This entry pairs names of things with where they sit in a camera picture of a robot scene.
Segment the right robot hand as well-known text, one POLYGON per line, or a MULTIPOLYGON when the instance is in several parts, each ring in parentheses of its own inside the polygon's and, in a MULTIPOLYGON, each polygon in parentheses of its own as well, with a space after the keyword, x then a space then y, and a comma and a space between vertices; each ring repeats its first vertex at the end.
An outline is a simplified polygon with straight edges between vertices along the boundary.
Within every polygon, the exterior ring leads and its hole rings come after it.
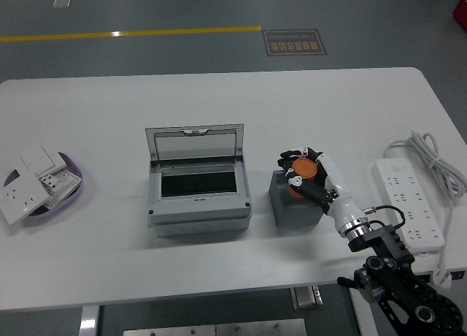
POLYGON ((285 171, 291 190, 319 205, 334 219, 336 230, 342 237, 370 231, 366 214, 354 203, 351 191, 330 156, 311 148, 296 148, 281 153, 277 163, 285 171), (293 168, 294 161, 305 159, 317 165, 318 174, 314 180, 305 178, 293 168))

